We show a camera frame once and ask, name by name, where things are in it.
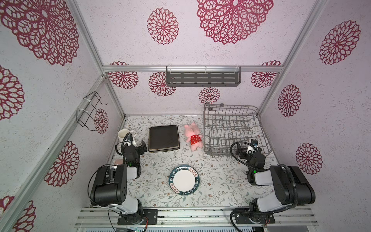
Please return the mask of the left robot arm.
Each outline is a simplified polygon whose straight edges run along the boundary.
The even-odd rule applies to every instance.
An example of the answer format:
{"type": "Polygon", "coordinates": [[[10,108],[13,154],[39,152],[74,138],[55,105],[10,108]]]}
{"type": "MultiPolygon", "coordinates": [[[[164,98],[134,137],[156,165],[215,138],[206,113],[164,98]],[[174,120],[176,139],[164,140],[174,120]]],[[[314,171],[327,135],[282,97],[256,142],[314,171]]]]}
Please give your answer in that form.
{"type": "Polygon", "coordinates": [[[138,224],[144,219],[143,206],[129,195],[127,182],[141,176],[140,156],[147,152],[147,146],[144,141],[138,147],[132,142],[120,142],[115,150],[123,157],[122,164],[99,167],[88,196],[93,206],[115,208],[124,220],[138,224]]]}

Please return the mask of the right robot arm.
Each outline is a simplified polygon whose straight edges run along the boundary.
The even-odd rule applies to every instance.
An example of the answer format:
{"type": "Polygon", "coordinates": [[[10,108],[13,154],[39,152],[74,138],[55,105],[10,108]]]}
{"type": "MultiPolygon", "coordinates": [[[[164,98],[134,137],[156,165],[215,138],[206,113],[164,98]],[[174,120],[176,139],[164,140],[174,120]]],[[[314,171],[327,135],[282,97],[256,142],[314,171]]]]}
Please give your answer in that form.
{"type": "Polygon", "coordinates": [[[232,157],[248,167],[247,180],[252,186],[273,187],[272,193],[249,204],[248,213],[274,214],[316,201],[315,191],[299,167],[278,164],[265,169],[266,156],[261,151],[256,142],[236,142],[230,146],[232,157]]]}

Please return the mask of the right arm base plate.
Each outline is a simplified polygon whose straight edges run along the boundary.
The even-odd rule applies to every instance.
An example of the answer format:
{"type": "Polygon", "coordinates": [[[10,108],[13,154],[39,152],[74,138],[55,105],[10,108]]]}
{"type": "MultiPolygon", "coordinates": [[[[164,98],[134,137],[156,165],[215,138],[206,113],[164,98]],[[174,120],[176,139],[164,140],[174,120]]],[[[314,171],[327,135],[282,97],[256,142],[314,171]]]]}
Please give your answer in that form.
{"type": "Polygon", "coordinates": [[[247,210],[233,211],[237,224],[274,224],[273,214],[268,212],[250,212],[247,210]]]}

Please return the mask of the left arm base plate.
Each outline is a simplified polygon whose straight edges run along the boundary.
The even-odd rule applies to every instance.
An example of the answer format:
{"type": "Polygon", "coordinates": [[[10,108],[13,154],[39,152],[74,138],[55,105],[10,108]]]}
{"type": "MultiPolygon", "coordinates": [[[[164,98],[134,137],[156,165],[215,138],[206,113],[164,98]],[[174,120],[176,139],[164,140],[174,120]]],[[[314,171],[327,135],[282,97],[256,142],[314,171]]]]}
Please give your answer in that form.
{"type": "Polygon", "coordinates": [[[156,225],[158,219],[157,209],[143,209],[133,214],[120,213],[118,225],[156,225]]]}

